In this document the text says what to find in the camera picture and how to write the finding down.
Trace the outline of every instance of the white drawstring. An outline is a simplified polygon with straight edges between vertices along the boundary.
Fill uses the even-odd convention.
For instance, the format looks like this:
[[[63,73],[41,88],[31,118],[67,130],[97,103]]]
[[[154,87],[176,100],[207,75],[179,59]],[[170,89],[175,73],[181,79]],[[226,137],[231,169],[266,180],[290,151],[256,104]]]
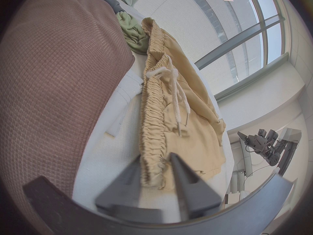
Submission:
[[[168,64],[169,69],[162,66],[156,70],[148,71],[146,73],[146,77],[148,79],[150,79],[151,77],[154,77],[154,76],[156,78],[160,78],[160,77],[165,76],[165,75],[170,76],[174,115],[175,115],[175,119],[177,122],[178,134],[179,134],[179,136],[182,136],[181,130],[180,130],[181,118],[180,118],[178,101],[182,101],[184,103],[184,106],[185,106],[186,111],[187,111],[187,118],[186,118],[186,125],[185,126],[187,126],[187,123],[188,123],[188,118],[189,118],[189,114],[190,114],[190,106],[188,104],[185,92],[183,91],[182,87],[180,86],[180,84],[177,81],[178,70],[173,67],[172,60],[171,60],[170,56],[167,55],[167,57],[168,57],[168,61],[169,61],[169,64]]]

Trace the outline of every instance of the green garment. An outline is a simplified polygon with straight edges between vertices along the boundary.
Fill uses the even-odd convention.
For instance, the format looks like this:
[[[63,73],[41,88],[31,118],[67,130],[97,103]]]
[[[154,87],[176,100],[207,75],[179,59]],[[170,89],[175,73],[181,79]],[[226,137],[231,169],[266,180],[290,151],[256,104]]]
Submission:
[[[137,20],[125,11],[116,14],[130,49],[138,54],[147,55],[149,36],[144,32]]]

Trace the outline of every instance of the brown waffle-knit fabric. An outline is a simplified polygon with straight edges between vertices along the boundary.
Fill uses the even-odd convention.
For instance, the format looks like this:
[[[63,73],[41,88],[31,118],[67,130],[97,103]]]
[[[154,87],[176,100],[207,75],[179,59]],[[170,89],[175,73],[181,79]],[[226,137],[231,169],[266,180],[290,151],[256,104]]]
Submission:
[[[22,191],[47,177],[68,196],[87,140],[134,57],[104,0],[27,0],[0,44],[0,177],[22,214],[50,234]]]

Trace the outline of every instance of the brown garment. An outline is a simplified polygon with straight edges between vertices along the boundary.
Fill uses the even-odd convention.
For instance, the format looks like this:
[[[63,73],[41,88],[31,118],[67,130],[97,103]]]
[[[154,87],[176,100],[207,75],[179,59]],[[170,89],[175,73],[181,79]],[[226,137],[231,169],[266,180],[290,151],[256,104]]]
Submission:
[[[142,28],[150,36],[142,88],[139,139],[142,184],[166,190],[174,188],[170,152],[180,155],[198,175],[207,180],[220,173],[221,165],[225,162],[222,135],[226,125],[222,119],[218,119],[204,84],[177,41],[151,18],[143,19]],[[191,108],[185,127],[187,112],[184,104],[179,103],[181,137],[174,116],[169,77],[146,77],[148,71],[162,66],[168,68],[168,57],[178,70],[178,83]]]
[[[22,186],[47,177],[69,197],[87,140],[134,57],[103,0],[27,0],[0,44],[0,176],[50,234]]]

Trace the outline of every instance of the dark gray garment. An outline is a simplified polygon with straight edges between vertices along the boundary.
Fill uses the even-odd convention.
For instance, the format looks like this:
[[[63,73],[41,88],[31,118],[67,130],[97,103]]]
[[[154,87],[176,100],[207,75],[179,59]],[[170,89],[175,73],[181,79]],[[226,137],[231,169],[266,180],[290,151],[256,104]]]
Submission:
[[[122,9],[122,7],[119,5],[119,2],[116,0],[104,0],[104,1],[106,1],[112,7],[115,14],[120,11],[125,11]]]

